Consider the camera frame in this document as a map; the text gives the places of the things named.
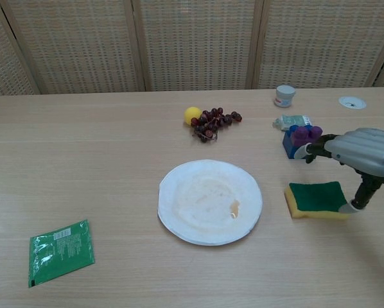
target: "green packet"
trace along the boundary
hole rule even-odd
[[[31,237],[29,287],[95,263],[87,220]]]

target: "yellow sponge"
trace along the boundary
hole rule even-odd
[[[325,184],[293,184],[284,190],[292,218],[347,219],[349,214],[338,209],[346,199],[338,182]]]

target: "small white container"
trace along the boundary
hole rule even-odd
[[[289,107],[292,105],[292,98],[296,94],[295,88],[290,85],[280,85],[276,88],[276,97],[274,103],[278,107]]]

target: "lemon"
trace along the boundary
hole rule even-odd
[[[202,114],[202,111],[198,107],[189,107],[188,109],[185,110],[185,123],[190,125],[191,124],[191,119],[193,117],[199,118],[200,115]]]

